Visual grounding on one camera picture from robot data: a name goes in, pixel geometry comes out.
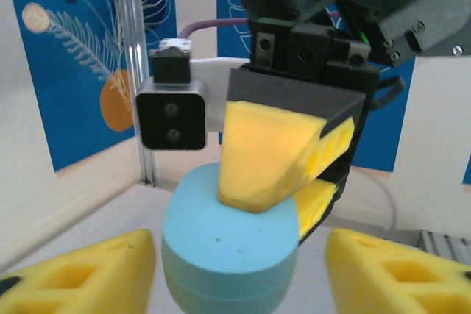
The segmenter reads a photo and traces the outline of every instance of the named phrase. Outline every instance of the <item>white table surface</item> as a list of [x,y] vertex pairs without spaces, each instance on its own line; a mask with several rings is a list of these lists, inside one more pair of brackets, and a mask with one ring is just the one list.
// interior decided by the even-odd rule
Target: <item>white table surface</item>
[[[47,260],[135,229],[150,229],[158,260],[149,314],[181,314],[167,290],[160,260],[163,217],[171,193],[135,185],[10,270]],[[324,250],[330,229],[320,227],[301,245],[291,287],[274,314],[335,314]]]

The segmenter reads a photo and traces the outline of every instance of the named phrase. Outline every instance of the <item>leaf pattern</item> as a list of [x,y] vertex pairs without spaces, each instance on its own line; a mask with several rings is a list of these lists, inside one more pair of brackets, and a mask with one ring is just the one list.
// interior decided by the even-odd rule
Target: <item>leaf pattern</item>
[[82,66],[88,66],[92,72],[99,74],[102,81],[108,80],[118,68],[121,58],[120,50],[113,36],[105,31],[105,38],[100,40],[93,33],[88,22],[85,25],[67,12],[48,10],[51,25],[48,33],[63,40],[67,52],[75,55]]

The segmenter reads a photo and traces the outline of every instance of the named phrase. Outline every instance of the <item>foam block with holes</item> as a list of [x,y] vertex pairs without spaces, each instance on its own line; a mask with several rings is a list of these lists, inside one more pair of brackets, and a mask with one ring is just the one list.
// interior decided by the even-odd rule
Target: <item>foam block with holes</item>
[[155,263],[150,232],[127,233],[6,275],[0,314],[145,314]]
[[364,94],[239,68],[224,116],[219,201],[263,213],[345,153]]
[[288,199],[263,214],[227,207],[217,198],[218,170],[193,170],[171,199],[162,240],[167,286],[185,313],[271,313],[296,262],[296,205]]
[[338,314],[471,314],[471,267],[334,229],[327,269]]

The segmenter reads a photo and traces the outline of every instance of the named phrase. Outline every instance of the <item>purple cable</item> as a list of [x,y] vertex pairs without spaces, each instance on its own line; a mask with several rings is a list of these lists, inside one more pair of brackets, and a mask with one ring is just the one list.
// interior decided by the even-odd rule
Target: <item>purple cable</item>
[[[329,16],[331,18],[337,18],[339,16],[339,13],[336,11],[331,11],[329,12]],[[211,27],[219,26],[247,25],[248,22],[248,18],[217,18],[214,20],[193,22],[192,24],[189,24],[187,27],[182,29],[178,34],[177,38],[188,38],[193,32],[198,31],[200,29],[209,29]]]

